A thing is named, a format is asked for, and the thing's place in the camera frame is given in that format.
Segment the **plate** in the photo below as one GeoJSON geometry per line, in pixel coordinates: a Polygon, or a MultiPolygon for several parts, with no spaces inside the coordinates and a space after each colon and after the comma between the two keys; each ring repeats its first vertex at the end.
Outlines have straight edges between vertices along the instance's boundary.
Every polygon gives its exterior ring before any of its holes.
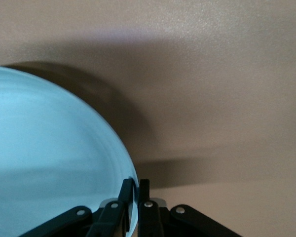
{"type": "MultiPolygon", "coordinates": [[[[0,237],[78,205],[96,211],[138,179],[119,137],[90,106],[39,77],[0,67],[0,237]]],[[[137,222],[133,206],[131,236],[137,222]]]]}

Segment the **silver screw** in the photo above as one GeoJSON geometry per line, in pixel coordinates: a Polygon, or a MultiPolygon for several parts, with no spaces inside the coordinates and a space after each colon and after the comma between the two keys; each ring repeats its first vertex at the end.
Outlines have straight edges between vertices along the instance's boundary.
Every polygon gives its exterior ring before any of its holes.
{"type": "Polygon", "coordinates": [[[152,207],[153,206],[151,201],[146,201],[144,205],[145,205],[145,207],[152,207]]]}
{"type": "Polygon", "coordinates": [[[77,211],[78,216],[82,216],[85,213],[85,210],[79,210],[77,211]]]}
{"type": "Polygon", "coordinates": [[[176,209],[176,212],[178,213],[178,214],[183,214],[183,213],[185,213],[185,210],[184,210],[184,208],[183,207],[177,207],[177,209],[176,209]]]}
{"type": "Polygon", "coordinates": [[[111,208],[117,208],[118,207],[118,204],[117,203],[113,203],[112,205],[111,205],[111,208]]]}

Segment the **blue plate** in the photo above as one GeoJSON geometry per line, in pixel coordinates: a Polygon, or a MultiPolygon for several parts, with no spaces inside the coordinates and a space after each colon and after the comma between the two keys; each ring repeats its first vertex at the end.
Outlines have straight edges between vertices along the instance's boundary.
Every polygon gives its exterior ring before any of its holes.
{"type": "MultiPolygon", "coordinates": [[[[118,197],[136,172],[122,142],[82,100],[36,76],[0,67],[0,237],[71,209],[118,197]]],[[[133,206],[131,236],[137,222],[133,206]]]]}

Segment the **beige surface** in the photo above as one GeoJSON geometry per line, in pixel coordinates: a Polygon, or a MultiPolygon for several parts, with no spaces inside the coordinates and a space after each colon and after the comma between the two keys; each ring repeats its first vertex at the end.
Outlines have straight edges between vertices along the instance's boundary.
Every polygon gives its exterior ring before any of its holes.
{"type": "Polygon", "coordinates": [[[296,1],[0,0],[19,63],[94,106],[170,207],[296,236],[296,1]]]}

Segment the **light blue bowl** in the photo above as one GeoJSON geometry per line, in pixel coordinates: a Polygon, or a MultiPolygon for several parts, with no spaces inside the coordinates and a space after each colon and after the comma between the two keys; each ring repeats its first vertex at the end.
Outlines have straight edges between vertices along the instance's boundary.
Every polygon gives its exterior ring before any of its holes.
{"type": "MultiPolygon", "coordinates": [[[[0,237],[78,205],[96,211],[138,179],[112,128],[85,102],[39,77],[0,67],[0,237]]],[[[137,223],[133,206],[131,231],[137,223]]]]}

